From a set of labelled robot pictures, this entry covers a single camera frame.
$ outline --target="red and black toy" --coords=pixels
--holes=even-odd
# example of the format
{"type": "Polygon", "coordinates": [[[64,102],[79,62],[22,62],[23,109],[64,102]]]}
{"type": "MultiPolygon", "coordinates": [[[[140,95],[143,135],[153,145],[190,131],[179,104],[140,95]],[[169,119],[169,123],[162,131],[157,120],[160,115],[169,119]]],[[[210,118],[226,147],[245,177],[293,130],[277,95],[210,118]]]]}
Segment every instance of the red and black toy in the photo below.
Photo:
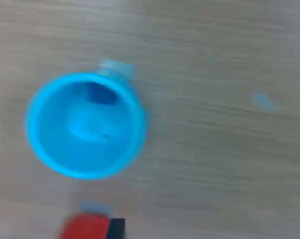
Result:
{"type": "Polygon", "coordinates": [[[59,239],[124,239],[124,236],[125,219],[81,213],[67,221],[59,239]]]}

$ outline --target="wood grain surface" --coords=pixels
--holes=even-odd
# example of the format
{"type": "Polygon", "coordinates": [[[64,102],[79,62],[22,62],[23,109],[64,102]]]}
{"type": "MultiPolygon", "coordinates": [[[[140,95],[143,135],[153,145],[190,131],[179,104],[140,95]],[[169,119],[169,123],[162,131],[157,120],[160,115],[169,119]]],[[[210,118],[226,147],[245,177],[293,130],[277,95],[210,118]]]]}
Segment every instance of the wood grain surface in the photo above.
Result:
{"type": "Polygon", "coordinates": [[[54,238],[81,200],[129,239],[300,239],[300,0],[0,0],[0,239],[54,238]],[[67,178],[25,107],[104,57],[136,65],[148,142],[112,179],[67,178]]]}

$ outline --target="blue cup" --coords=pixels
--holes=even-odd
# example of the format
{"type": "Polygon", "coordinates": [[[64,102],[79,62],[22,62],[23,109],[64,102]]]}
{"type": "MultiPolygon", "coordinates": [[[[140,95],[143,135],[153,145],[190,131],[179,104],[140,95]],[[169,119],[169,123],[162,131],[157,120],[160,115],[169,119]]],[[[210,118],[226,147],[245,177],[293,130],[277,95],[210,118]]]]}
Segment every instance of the blue cup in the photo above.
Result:
{"type": "Polygon", "coordinates": [[[98,73],[61,76],[39,89],[25,117],[26,138],[37,157],[80,179],[101,179],[126,168],[147,131],[131,74],[131,65],[104,60],[98,73]]]}

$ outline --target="tabletop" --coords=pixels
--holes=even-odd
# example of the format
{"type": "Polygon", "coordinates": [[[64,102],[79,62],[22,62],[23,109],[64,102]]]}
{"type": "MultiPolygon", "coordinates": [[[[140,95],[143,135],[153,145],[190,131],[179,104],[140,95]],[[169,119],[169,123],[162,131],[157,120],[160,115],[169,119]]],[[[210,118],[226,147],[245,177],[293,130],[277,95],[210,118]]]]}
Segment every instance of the tabletop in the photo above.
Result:
{"type": "Polygon", "coordinates": [[[54,238],[83,200],[130,239],[300,239],[300,0],[0,0],[0,239],[54,238]],[[148,139],[80,181],[34,156],[23,117],[103,58],[135,65],[148,139]]]}

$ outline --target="black object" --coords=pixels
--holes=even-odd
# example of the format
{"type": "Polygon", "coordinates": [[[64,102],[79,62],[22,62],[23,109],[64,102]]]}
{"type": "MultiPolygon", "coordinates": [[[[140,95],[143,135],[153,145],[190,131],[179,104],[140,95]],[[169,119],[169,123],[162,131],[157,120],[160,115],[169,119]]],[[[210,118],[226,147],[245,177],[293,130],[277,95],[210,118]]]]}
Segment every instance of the black object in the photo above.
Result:
{"type": "Polygon", "coordinates": [[[106,239],[124,239],[125,238],[125,219],[113,218],[108,227],[106,239]]]}

